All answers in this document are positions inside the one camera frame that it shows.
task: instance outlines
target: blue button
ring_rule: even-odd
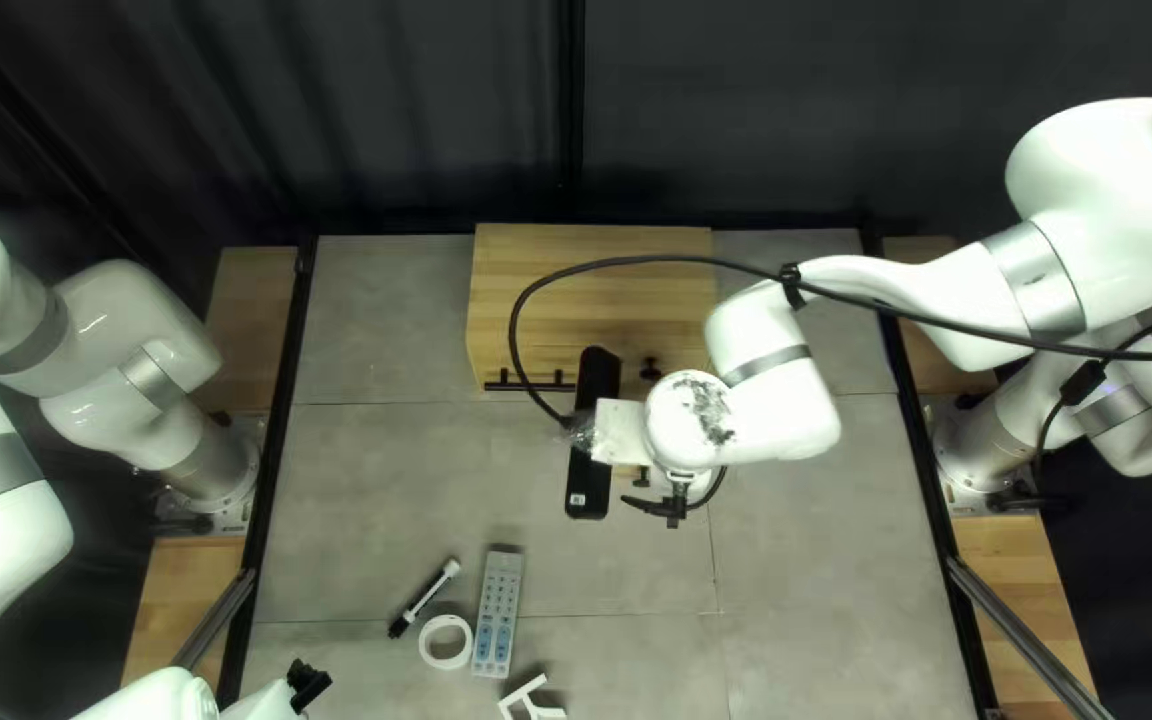
[[[509,628],[497,630],[497,662],[505,662],[505,655],[509,652]]]
[[[477,660],[486,660],[488,653],[492,651],[492,636],[488,631],[483,630],[479,632],[479,646],[475,649]]]

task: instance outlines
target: gray remote control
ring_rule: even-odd
[[[473,639],[473,675],[508,679],[514,655],[514,630],[522,590],[522,554],[488,552],[479,598],[479,629]]]

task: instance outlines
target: cable clip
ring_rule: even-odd
[[[785,298],[790,302],[790,308],[802,310],[808,301],[798,291],[797,283],[803,279],[803,273],[798,271],[797,263],[786,263],[781,265],[781,287],[785,288]]]

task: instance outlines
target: white tape roll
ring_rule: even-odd
[[[461,634],[464,637],[464,646],[461,647],[461,652],[456,653],[456,658],[434,658],[429,652],[429,644],[433,639],[433,634],[442,628],[461,629]],[[464,667],[470,662],[470,652],[473,651],[473,630],[470,629],[470,624],[464,621],[464,617],[460,615],[439,615],[431,617],[429,623],[425,623],[425,627],[420,629],[420,639],[416,641],[416,646],[420,649],[420,657],[425,661],[425,665],[437,667],[440,670],[455,670],[457,667]]]

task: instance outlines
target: concrete floor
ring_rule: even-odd
[[[858,252],[849,230],[715,234],[775,268]],[[499,718],[545,667],[574,718],[967,719],[948,616],[877,324],[802,323],[843,438],[732,470],[679,531],[624,506],[562,511],[567,446],[521,395],[475,388],[472,237],[324,238],[252,631],[248,688],[301,658],[336,684],[323,719]],[[719,275],[729,295],[744,278]],[[613,488],[620,492],[622,488]],[[490,544],[528,556],[509,681],[439,673],[385,627],[448,554],[469,619]]]

